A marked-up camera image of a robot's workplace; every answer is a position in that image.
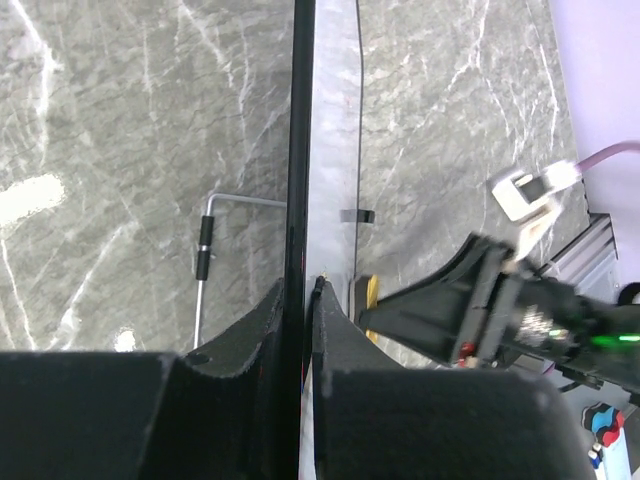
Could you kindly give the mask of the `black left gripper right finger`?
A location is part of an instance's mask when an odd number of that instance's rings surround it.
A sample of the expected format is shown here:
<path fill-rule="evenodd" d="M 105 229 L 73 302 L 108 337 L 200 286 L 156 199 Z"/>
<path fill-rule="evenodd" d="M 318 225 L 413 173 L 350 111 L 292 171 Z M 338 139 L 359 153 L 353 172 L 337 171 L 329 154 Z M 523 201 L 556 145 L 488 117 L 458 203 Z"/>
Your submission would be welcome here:
<path fill-rule="evenodd" d="M 407 369 L 316 281 L 313 416 L 321 479 L 589 479 L 577 427 L 545 379 L 497 370 Z"/>

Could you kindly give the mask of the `yellow whiteboard eraser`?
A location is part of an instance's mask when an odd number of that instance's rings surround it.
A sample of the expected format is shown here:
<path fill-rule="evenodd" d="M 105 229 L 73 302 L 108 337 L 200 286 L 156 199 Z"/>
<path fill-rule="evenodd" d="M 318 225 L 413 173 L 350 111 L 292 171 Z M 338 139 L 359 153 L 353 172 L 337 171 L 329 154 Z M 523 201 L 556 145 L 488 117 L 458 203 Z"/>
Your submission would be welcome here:
<path fill-rule="evenodd" d="M 349 318 L 359 325 L 361 314 L 375 308 L 379 297 L 379 278 L 377 275 L 359 275 L 350 284 Z"/>

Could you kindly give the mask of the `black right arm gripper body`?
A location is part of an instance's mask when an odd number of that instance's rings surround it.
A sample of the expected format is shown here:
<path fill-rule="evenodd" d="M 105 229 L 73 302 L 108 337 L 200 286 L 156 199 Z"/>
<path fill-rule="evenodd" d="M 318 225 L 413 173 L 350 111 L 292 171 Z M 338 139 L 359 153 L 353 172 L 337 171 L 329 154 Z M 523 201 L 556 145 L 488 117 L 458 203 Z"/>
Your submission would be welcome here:
<path fill-rule="evenodd" d="M 503 350 L 555 363 L 578 382 L 639 387 L 639 306 L 601 302 L 551 278 L 451 275 L 456 336 L 450 364 L 488 365 Z"/>

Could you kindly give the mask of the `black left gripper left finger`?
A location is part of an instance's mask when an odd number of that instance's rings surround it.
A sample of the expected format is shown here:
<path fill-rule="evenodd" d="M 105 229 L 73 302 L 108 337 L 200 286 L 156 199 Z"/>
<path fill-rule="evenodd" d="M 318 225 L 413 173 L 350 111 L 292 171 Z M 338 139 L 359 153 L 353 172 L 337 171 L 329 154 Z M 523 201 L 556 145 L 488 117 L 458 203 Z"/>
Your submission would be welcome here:
<path fill-rule="evenodd" d="M 1 356 L 5 479 L 271 479 L 281 284 L 198 349 Z"/>

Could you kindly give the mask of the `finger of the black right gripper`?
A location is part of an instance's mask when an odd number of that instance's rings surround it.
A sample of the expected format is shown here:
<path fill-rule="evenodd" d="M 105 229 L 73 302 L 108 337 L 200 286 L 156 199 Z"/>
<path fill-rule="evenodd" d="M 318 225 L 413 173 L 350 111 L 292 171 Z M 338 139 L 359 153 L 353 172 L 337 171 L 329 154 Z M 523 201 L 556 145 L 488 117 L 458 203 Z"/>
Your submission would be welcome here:
<path fill-rule="evenodd" d="M 380 334 L 440 364 L 476 357 L 511 247 L 470 234 L 436 272 L 357 315 L 360 330 Z"/>

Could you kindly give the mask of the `black framed whiteboard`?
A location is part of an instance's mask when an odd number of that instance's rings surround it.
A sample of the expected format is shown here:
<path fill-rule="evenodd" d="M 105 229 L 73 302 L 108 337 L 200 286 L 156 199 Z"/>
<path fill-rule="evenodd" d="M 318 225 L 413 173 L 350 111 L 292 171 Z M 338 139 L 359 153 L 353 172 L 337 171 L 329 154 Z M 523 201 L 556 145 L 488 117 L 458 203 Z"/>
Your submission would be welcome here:
<path fill-rule="evenodd" d="M 355 276 L 362 115 L 355 1 L 294 4 L 277 476 L 314 474 L 313 335 L 346 322 Z"/>

